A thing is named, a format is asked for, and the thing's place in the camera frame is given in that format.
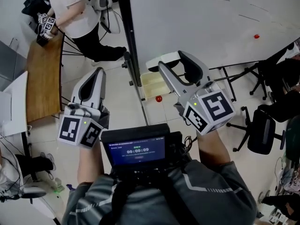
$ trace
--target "person wearing white shirt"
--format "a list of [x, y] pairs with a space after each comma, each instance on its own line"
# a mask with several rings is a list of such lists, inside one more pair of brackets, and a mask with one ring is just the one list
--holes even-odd
[[47, 157], [30, 158], [15, 155], [8, 148], [0, 149], [0, 201], [19, 195], [23, 177], [41, 171], [56, 169], [51, 154]]
[[55, 14], [56, 26], [73, 39], [85, 57], [94, 61], [116, 61], [125, 47], [103, 46], [99, 42], [99, 17], [88, 0], [50, 0], [48, 16]]

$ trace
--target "white desk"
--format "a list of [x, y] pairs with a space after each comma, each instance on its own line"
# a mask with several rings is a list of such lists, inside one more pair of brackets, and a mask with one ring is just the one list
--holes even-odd
[[24, 72], [14, 80], [5, 90], [11, 95], [11, 121], [2, 125], [1, 134], [6, 137], [27, 132], [26, 120], [26, 89], [28, 72]]

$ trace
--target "gray shirt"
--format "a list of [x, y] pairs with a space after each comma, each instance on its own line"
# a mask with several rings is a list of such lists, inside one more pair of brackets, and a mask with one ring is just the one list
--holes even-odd
[[[168, 175], [174, 187], [200, 225], [252, 225], [256, 203], [234, 162], [211, 170], [192, 160], [184, 169]], [[112, 210], [116, 184], [101, 176], [90, 185], [70, 192], [63, 225], [97, 225]], [[137, 187], [128, 196], [117, 224], [174, 225], [178, 221], [165, 197], [155, 188]]]

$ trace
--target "person wearing gray shirt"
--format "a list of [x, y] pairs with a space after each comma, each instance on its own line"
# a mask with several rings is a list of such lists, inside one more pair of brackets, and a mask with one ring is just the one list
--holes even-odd
[[[252, 225], [257, 213], [253, 196], [241, 178], [218, 132], [197, 135], [201, 162], [191, 160], [168, 172], [168, 178], [199, 225]], [[104, 174], [100, 141], [80, 148], [79, 186], [71, 191], [63, 225], [108, 224], [112, 199], [120, 181]], [[161, 190], [137, 186], [127, 197], [117, 224], [176, 225]]]

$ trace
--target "cream plastic bin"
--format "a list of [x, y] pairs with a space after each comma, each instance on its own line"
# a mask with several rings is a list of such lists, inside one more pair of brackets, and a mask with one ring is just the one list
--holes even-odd
[[170, 93], [170, 89], [159, 72], [142, 74], [141, 81], [145, 99]]

